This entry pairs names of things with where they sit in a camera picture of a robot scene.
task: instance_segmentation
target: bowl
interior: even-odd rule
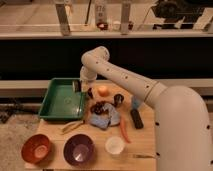
[[[24,143],[21,155],[24,161],[35,164],[47,156],[50,148],[49,138],[43,134],[36,134]]]
[[[94,143],[85,134],[72,136],[64,146],[64,158],[69,164],[74,166],[87,163],[92,158],[93,153]]]
[[[112,156],[118,156],[124,150],[125,143],[122,138],[118,136],[112,136],[107,139],[105,143],[106,151]]]

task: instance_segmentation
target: purple bowl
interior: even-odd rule
[[[93,152],[93,141],[84,134],[72,136],[64,146],[64,158],[74,166],[87,163],[92,158]]]

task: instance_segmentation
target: black cable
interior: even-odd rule
[[[87,16],[86,16],[86,20],[85,20],[85,25],[88,24],[91,4],[92,4],[92,0],[89,0],[89,4],[88,4],[88,8],[87,8]]]

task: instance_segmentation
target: floor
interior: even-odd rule
[[[37,115],[13,115],[6,124],[0,124],[0,170],[24,171],[21,158],[23,143],[32,136],[39,119]]]

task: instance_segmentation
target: black wall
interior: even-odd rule
[[[106,46],[110,61],[151,78],[213,77],[213,38],[0,40],[0,77],[79,77],[81,55]]]

